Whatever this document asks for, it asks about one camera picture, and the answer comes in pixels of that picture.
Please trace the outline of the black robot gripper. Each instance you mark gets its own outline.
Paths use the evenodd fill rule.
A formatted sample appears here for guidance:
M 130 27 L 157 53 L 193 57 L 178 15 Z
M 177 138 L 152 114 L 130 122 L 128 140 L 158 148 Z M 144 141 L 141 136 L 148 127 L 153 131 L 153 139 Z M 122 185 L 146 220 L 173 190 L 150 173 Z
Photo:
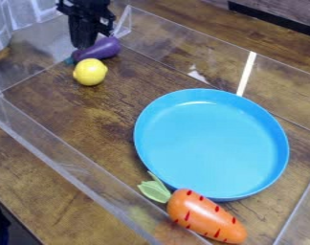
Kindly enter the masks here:
M 56 0 L 56 9 L 69 16 L 69 36 L 74 48 L 92 46 L 97 31 L 101 35 L 110 36 L 114 15 L 108 6 L 109 0 Z

